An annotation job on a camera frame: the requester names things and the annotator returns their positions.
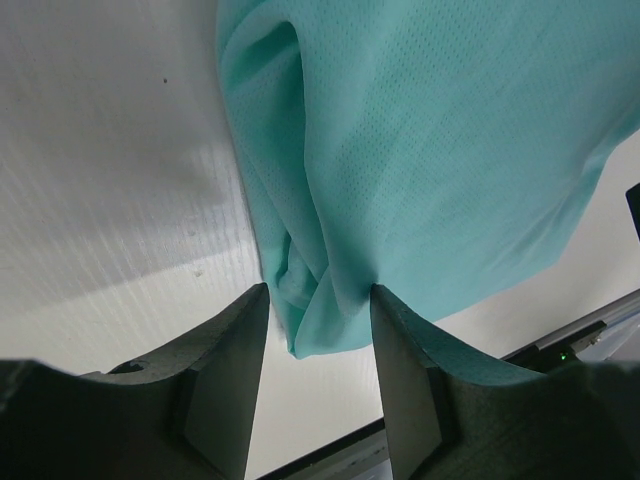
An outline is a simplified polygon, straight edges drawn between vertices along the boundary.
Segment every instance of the white surface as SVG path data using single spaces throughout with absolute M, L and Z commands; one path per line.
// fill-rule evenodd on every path
M 0 3 L 0 357 L 107 370 L 259 281 L 210 0 Z M 640 286 L 610 160 L 554 268 L 440 325 L 501 355 Z M 371 348 L 296 361 L 272 320 L 248 478 L 381 415 Z

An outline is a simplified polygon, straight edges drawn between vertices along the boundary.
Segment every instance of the teal cloth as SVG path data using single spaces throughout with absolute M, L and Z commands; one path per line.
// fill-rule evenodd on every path
M 554 263 L 640 127 L 638 0 L 220 0 L 217 22 L 299 358 L 371 341 L 374 282 L 435 321 Z

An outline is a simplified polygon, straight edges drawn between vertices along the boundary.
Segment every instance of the cloth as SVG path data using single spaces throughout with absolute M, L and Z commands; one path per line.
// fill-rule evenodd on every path
M 220 0 L 263 274 L 299 358 L 553 264 L 640 127 L 637 0 Z

